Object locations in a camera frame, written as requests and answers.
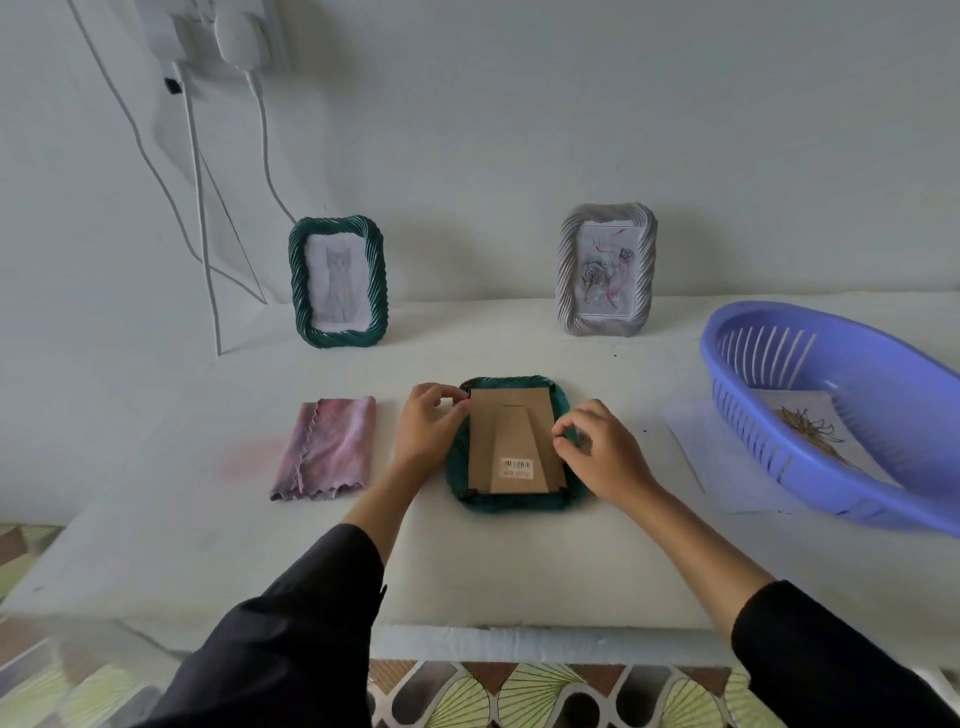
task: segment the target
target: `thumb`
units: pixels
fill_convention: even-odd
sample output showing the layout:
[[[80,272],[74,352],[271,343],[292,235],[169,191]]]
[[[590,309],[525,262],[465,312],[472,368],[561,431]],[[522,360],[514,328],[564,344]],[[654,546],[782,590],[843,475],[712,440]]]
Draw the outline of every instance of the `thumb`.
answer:
[[[441,418],[441,422],[444,423],[445,428],[455,432],[457,427],[459,427],[460,423],[467,418],[469,413],[470,400],[460,400],[454,404],[453,408]]]
[[[553,439],[553,449],[560,455],[560,459],[569,465],[574,471],[584,464],[588,456],[576,445],[571,443],[565,437],[555,437]]]

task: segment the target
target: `white table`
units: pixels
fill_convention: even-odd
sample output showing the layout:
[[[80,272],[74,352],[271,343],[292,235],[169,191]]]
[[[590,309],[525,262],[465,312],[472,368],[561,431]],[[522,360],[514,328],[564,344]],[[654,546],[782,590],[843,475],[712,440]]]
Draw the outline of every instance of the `white table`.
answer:
[[[960,369],[960,294],[771,298],[884,328]],[[733,300],[656,299],[647,328],[630,339],[566,336],[549,300],[400,304],[380,345],[327,351],[299,339],[289,307],[265,308],[3,609],[73,635],[112,625],[195,649],[352,504],[268,501],[300,402],[374,395],[379,472],[414,383],[540,374],[571,400],[605,400],[661,481],[764,567],[903,659],[960,665],[960,540],[814,513],[725,516],[703,495],[660,411],[677,396],[708,396],[699,335]],[[598,501],[559,514],[478,515],[437,477],[407,516],[386,580],[374,657],[730,658],[667,559]]]

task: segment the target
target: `person's left hand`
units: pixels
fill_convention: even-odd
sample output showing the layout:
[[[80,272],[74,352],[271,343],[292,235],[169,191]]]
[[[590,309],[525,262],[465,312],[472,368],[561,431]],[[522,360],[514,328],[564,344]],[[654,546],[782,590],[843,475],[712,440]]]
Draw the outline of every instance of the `person's left hand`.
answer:
[[[441,414],[437,407],[442,398],[451,398],[453,408]],[[418,384],[400,412],[396,430],[394,462],[412,466],[423,477],[436,471],[444,462],[457,427],[470,412],[470,400],[464,390],[449,384]]]

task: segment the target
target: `hand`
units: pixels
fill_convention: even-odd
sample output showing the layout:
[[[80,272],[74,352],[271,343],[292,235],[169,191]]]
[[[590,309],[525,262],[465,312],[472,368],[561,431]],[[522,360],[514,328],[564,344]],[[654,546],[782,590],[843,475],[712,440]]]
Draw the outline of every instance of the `hand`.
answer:
[[[454,405],[442,415],[437,407],[443,398],[453,399]],[[457,428],[469,412],[470,400],[464,390],[434,382],[418,384],[400,412],[394,462],[428,477],[444,462]]]
[[[572,426],[589,437],[589,449],[577,448],[560,437]],[[630,493],[659,488],[643,459],[640,445],[602,401],[578,404],[557,420],[553,434],[557,454],[603,500],[620,505]]]

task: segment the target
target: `tie-dye cloth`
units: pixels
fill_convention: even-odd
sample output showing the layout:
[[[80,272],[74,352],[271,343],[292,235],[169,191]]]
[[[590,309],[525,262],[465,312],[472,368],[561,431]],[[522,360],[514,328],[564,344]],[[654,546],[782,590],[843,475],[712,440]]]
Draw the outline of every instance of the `tie-dye cloth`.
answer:
[[[376,400],[318,400],[300,406],[270,500],[329,500],[367,485]]]

